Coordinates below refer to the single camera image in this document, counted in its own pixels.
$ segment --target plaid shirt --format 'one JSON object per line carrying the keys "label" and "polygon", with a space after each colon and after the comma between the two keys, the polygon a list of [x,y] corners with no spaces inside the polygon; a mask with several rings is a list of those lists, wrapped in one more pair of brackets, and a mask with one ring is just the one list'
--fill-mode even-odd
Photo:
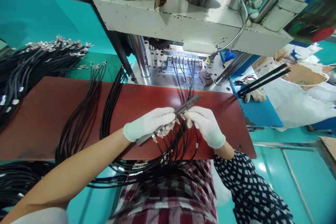
{"label": "plaid shirt", "polygon": [[[256,173],[251,159],[235,152],[231,160],[217,156],[214,166],[232,192],[237,222],[293,223],[288,206]],[[189,178],[171,175],[156,183],[125,186],[107,223],[218,223],[210,161],[195,160],[180,169]]]}

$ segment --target cardboard box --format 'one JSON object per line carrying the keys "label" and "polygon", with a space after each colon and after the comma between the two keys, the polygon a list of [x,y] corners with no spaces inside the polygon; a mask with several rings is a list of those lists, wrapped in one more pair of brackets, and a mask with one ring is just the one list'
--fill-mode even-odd
{"label": "cardboard box", "polygon": [[308,90],[312,88],[312,85],[326,81],[325,76],[313,72],[310,68],[300,65],[299,63],[291,66],[290,70],[291,72],[284,75],[282,78],[286,81],[300,85],[303,90]]}

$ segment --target brown tabletop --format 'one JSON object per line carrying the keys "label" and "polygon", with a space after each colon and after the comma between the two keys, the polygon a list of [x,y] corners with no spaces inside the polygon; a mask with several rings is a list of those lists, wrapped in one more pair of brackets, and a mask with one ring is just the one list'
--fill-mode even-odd
{"label": "brown tabletop", "polygon": [[[98,113],[86,146],[99,140],[99,127],[104,105],[112,83],[103,82],[98,103]],[[0,160],[54,160],[63,126],[88,91],[88,81],[58,77],[44,77],[26,96],[15,117],[0,134]],[[201,94],[196,105],[211,109],[218,125],[233,148],[251,158],[256,158],[239,102],[233,94],[195,91]],[[122,128],[157,107],[181,106],[180,90],[169,87],[124,84],[117,101],[112,120],[111,133]],[[195,152],[196,134],[192,137],[185,159]],[[166,149],[162,140],[158,143]],[[160,156],[152,140],[141,147],[130,145],[121,155],[125,160],[145,160]],[[194,159],[212,159],[213,150],[204,139],[199,138],[199,147]]]}

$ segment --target hand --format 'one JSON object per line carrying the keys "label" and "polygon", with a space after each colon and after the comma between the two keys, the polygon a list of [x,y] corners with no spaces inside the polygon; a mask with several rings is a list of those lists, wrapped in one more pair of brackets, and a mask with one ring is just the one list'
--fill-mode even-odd
{"label": "hand", "polygon": [[248,103],[251,99],[251,96],[255,102],[266,101],[266,93],[261,88],[253,90],[251,93],[248,93],[247,95],[245,95],[244,101]]}
{"label": "hand", "polygon": [[222,134],[213,112],[210,109],[194,106],[188,110],[187,126],[195,126],[201,132],[204,140],[213,149],[219,149],[225,144],[225,136]]}
{"label": "hand", "polygon": [[133,122],[124,126],[124,135],[135,142],[140,137],[153,133],[158,127],[171,123],[175,120],[174,109],[172,107],[157,108],[143,115]]}

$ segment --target metal crimp terminal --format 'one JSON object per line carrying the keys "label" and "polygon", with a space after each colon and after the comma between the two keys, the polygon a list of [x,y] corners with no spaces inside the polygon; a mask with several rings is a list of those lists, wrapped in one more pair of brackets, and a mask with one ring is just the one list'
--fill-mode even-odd
{"label": "metal crimp terminal", "polygon": [[152,138],[153,138],[153,141],[154,141],[155,143],[157,143],[156,136],[155,136],[154,134],[152,135]]}

